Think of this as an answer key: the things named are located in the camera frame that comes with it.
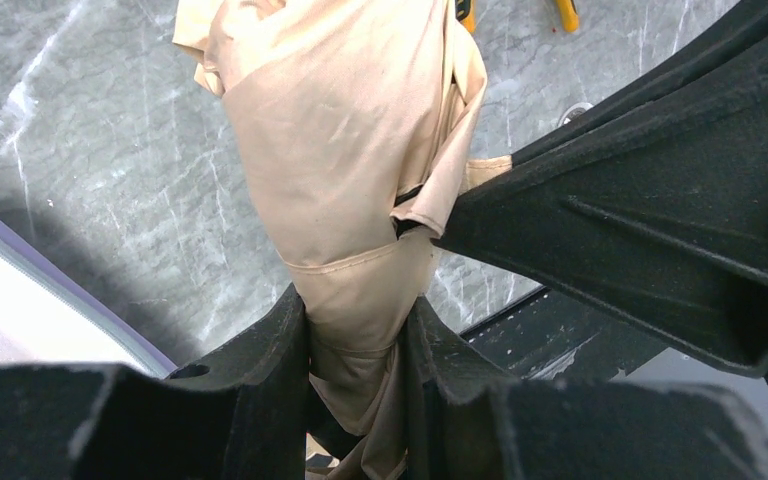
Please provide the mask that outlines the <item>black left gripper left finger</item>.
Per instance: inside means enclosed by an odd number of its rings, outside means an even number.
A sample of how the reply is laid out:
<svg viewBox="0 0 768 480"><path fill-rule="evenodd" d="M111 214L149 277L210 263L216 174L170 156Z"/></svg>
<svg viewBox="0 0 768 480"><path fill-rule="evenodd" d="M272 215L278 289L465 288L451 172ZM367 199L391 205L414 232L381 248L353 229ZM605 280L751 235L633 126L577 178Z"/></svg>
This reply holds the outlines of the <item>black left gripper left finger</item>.
<svg viewBox="0 0 768 480"><path fill-rule="evenodd" d="M155 379L122 364L0 366L0 479L300 479L304 305Z"/></svg>

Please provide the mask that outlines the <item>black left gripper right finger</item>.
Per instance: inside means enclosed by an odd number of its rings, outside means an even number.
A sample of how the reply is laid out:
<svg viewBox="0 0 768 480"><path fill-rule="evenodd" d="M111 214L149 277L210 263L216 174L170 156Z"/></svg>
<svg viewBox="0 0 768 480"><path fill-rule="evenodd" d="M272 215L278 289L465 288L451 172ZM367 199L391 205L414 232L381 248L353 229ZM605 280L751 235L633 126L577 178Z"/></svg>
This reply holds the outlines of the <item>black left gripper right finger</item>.
<svg viewBox="0 0 768 480"><path fill-rule="evenodd" d="M768 433L724 388L520 379L425 299L402 340L413 479L768 479Z"/></svg>

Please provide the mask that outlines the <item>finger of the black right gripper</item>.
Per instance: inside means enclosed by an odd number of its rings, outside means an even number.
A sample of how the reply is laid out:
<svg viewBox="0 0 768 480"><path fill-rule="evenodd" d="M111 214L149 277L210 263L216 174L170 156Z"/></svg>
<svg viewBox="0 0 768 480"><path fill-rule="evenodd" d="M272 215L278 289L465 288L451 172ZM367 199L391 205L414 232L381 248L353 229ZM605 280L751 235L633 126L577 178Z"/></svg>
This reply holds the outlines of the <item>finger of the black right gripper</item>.
<svg viewBox="0 0 768 480"><path fill-rule="evenodd" d="M768 378L768 39L466 193L441 243Z"/></svg>
<svg viewBox="0 0 768 480"><path fill-rule="evenodd" d="M512 154L517 166L561 147L708 74L768 36L768 0L743 0L649 73Z"/></svg>

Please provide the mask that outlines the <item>beige umbrella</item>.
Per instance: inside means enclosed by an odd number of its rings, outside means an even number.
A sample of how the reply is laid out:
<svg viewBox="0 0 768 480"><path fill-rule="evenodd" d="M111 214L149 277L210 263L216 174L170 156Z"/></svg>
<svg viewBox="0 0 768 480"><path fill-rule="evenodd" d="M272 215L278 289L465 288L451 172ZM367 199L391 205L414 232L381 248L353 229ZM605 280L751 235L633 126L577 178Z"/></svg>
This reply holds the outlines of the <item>beige umbrella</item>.
<svg viewBox="0 0 768 480"><path fill-rule="evenodd" d="M487 87L453 1L182 1L174 43L235 132L251 201L310 324L310 381L358 442L328 479L396 479L399 333L473 159Z"/></svg>

